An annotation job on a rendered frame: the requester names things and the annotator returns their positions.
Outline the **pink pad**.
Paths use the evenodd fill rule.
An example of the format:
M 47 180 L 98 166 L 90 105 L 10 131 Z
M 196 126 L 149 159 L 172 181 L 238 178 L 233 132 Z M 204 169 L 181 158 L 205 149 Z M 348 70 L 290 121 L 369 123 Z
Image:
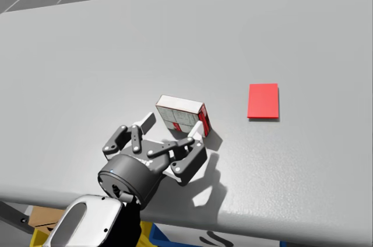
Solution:
M 279 119 L 279 88 L 277 83 L 250 84 L 249 119 Z

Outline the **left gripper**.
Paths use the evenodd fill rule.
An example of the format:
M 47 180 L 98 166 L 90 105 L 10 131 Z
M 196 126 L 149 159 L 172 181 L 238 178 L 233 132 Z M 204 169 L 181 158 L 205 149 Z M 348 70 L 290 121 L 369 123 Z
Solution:
M 178 184 L 186 186 L 207 160 L 202 121 L 183 139 L 162 143 L 142 140 L 155 123 L 155 114 L 150 112 L 131 126 L 119 126 L 103 146 L 108 161 L 98 173 L 98 182 L 109 197 L 129 202 L 133 195 L 144 209 L 169 166 Z

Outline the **yellow box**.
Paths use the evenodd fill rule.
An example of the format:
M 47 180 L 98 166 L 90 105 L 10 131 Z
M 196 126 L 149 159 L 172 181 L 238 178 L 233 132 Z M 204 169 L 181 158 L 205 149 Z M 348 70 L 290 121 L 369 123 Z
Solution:
M 142 232 L 141 232 L 141 235 L 140 235 L 140 238 L 139 238 L 139 241 L 136 247 L 158 247 L 156 245 L 153 245 L 149 239 L 152 225 L 153 224 L 150 222 L 145 222 L 145 221 L 140 222 L 140 227 L 142 229 Z M 48 238 L 47 234 L 45 234 L 44 232 L 40 230 L 35 229 L 33 232 L 33 236 L 31 238 L 29 247 L 43 247 L 43 244 L 45 243 L 47 238 Z

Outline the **brown box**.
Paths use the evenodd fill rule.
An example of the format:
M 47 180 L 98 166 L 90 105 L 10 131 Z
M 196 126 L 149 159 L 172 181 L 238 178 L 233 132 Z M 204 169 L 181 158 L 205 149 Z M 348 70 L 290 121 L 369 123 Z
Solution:
M 60 209 L 33 206 L 28 224 L 34 228 L 55 225 L 60 220 L 64 212 L 64 210 Z

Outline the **red and white carton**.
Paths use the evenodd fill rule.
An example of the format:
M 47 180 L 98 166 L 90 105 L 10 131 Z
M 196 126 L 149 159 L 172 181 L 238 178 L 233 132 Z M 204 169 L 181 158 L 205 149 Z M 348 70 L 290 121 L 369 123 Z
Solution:
M 156 108 L 169 129 L 189 133 L 198 121 L 203 125 L 203 137 L 207 137 L 212 129 L 203 102 L 161 95 Z

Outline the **blue box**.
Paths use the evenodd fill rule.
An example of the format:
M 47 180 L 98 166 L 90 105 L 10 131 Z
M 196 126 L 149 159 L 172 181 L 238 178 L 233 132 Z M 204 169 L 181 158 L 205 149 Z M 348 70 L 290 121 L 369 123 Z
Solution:
M 186 244 L 171 242 L 155 224 L 152 224 L 149 241 L 158 247 L 188 247 Z

